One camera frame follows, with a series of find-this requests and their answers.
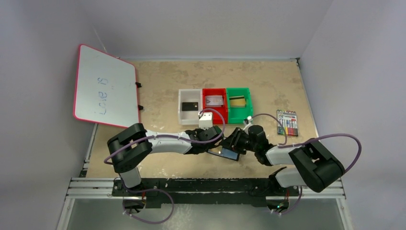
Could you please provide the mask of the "gold VIP card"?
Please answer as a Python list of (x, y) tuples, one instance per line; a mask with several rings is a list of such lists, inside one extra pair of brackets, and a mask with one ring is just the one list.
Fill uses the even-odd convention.
[(242, 107), (246, 107), (247, 102), (246, 102), (246, 98), (244, 96), (233, 96), (233, 97), (229, 97), (229, 105), (232, 108), (242, 108)]

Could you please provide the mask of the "black leather card holder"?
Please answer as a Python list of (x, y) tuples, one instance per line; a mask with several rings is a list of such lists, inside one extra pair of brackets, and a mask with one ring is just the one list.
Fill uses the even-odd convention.
[(217, 157), (233, 160), (233, 161), (238, 161), (239, 160), (239, 153), (236, 153), (232, 150), (229, 150), (227, 148), (224, 148), (222, 146), (216, 146), (215, 148), (208, 149), (206, 151), (209, 154), (212, 154)]

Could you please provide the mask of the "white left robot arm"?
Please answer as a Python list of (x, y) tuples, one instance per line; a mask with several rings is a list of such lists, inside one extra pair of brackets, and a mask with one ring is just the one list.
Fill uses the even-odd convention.
[(224, 130), (225, 127), (213, 126), (180, 133), (159, 133), (136, 123), (107, 141), (110, 155), (103, 162), (113, 166), (126, 187), (133, 188), (142, 182), (137, 166), (148, 155), (166, 152), (204, 153), (224, 138)]

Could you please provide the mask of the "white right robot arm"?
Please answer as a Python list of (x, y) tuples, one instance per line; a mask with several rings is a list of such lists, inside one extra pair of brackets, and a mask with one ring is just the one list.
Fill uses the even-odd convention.
[(251, 151), (262, 165), (281, 166), (271, 179), (282, 188), (307, 186), (320, 193), (345, 173), (342, 163), (320, 141), (283, 148), (269, 143), (259, 125), (236, 128), (222, 145), (237, 154)]

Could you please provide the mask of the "silver VIP card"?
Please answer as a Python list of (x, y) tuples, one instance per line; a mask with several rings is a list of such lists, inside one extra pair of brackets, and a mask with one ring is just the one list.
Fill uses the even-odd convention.
[(222, 95), (208, 95), (205, 96), (206, 107), (221, 107), (224, 105), (224, 99)]

